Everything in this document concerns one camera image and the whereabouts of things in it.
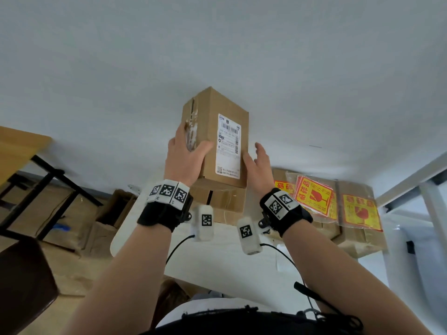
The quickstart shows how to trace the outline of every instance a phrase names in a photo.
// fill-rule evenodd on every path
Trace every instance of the hand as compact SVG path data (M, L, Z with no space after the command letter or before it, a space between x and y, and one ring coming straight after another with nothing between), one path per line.
M248 184L262 198L275 187L270 158L260 143L255 143L257 158L253 161L248 152L244 152L243 159L248 173Z
M194 151L186 147L185 123L178 126L175 137L169 140L164 179L179 181L191 187L198 179L205 155L213 148L210 141L202 141Z

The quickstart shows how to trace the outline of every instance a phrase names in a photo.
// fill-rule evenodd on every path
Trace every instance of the white sensor device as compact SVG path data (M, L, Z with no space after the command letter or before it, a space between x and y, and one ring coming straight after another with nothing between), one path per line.
M238 220L237 232L244 253L254 255L262 251L259 228L254 225L250 217L246 216Z
M211 241L214 238L214 213L210 205L200 204L191 212L191 235L193 241Z

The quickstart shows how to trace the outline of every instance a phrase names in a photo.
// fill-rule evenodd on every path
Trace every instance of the person's left arm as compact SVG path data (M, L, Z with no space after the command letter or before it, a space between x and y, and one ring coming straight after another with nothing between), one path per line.
M169 141L165 179L190 187L197 180L203 159L213 144L204 141L194 152L189 152L184 127L184 123L180 124L176 136ZM170 243L168 227L137 225L62 333L136 335L147 331L157 304Z

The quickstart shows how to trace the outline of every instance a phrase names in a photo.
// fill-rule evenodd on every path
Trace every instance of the person's right arm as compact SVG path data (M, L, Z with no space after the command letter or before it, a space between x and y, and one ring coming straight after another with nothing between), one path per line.
M259 143L256 154L253 161L245 153L244 162L249 185L261 198L274 188L274 180L270 159ZM293 224L282 239L307 286L345 315L360 318L365 334L431 334L387 286L308 221ZM321 303L318 306L329 312Z

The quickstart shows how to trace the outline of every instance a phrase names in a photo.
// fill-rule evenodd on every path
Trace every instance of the white table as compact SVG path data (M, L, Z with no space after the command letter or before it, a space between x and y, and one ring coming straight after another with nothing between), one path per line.
M115 235L110 245L113 256L135 228L155 182L155 178L148 182ZM248 194L245 214L258 218L260 208L253 202ZM172 235L169 252L189 234L189 224L178 226ZM294 314L298 310L308 309L307 298L293 288L295 281L302 282L301 276L297 271L278 272L276 253L274 249L267 248L262 253L246 255L242 252L236 227L216 223L214 239L209 242L184 242L169 260L165 275L258 302L276 311Z

